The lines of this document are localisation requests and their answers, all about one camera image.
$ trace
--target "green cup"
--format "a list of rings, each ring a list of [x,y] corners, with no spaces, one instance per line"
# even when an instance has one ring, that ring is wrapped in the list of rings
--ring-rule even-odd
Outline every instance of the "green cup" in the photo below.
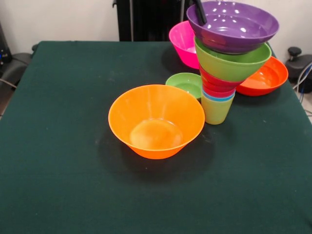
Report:
[[[201,106],[205,112],[206,123],[212,125],[223,123],[226,116],[228,115],[234,96],[228,101],[212,101],[202,95]]]

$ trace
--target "magenta bowl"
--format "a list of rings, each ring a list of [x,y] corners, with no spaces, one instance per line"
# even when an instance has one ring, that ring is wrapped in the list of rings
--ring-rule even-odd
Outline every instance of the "magenta bowl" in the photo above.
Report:
[[[169,40],[182,62],[192,68],[198,69],[199,62],[195,50],[194,31],[188,21],[175,25],[169,32]]]

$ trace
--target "large orange bowl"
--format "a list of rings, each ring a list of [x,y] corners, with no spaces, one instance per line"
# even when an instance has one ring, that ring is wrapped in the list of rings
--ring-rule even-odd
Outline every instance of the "large orange bowl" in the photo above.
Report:
[[[191,94],[152,84],[119,96],[108,113],[112,132],[142,157],[175,155],[201,132],[205,114]]]
[[[237,86],[236,91],[248,96],[265,95],[282,86],[287,78],[285,65],[271,57],[256,73]]]

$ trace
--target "bowl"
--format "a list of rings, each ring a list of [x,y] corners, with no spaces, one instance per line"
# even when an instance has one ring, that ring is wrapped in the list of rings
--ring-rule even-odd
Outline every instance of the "bowl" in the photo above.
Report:
[[[244,3],[207,1],[202,3],[207,23],[198,24],[196,6],[186,15],[205,46],[225,54],[244,54],[257,49],[278,31],[277,19],[270,13]]]
[[[271,49],[263,44],[258,49],[243,55],[225,55],[212,51],[195,38],[195,48],[202,68],[218,79],[243,81],[271,57]]]
[[[194,45],[194,31],[190,23],[184,21],[175,25],[169,32],[169,40],[182,62],[192,68],[198,69],[199,63]]]
[[[238,85],[240,85],[244,80],[238,81],[238,82],[232,82],[232,81],[226,81],[222,79],[218,79],[212,75],[210,75],[208,72],[206,72],[202,66],[199,65],[199,71],[201,75],[201,79],[203,82],[203,85],[209,87],[211,90],[217,91],[217,92],[226,92],[230,91],[232,89],[235,89]]]
[[[197,100],[200,100],[202,81],[199,75],[194,73],[178,73],[169,77],[166,85],[183,89],[192,94]]]
[[[108,113],[114,135],[138,155],[163,159],[175,155],[201,132],[205,115],[191,94],[152,84],[119,96]]]
[[[255,74],[237,87],[237,91],[248,96],[261,96],[282,86],[288,78],[288,70],[278,59],[271,57]]]

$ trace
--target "red bowl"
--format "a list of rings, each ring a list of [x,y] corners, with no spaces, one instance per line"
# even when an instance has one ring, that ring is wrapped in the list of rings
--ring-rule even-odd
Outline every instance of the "red bowl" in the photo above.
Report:
[[[271,57],[255,74],[237,87],[237,91],[248,96],[261,96],[279,88],[287,81],[288,71],[278,59]]]
[[[210,75],[208,72],[206,72],[202,68],[201,65],[199,65],[199,71],[200,71],[200,75],[201,75],[201,79],[202,79],[203,83],[211,83],[215,86],[222,86],[224,88],[227,88],[227,91],[235,89],[238,85],[240,85],[241,83],[244,82],[244,80],[233,82],[233,81],[226,81],[226,80],[218,79],[218,78]]]
[[[232,87],[217,86],[217,85],[211,84],[204,79],[202,79],[202,81],[203,81],[203,85],[205,85],[211,91],[223,93],[223,92],[231,91],[233,89]]]

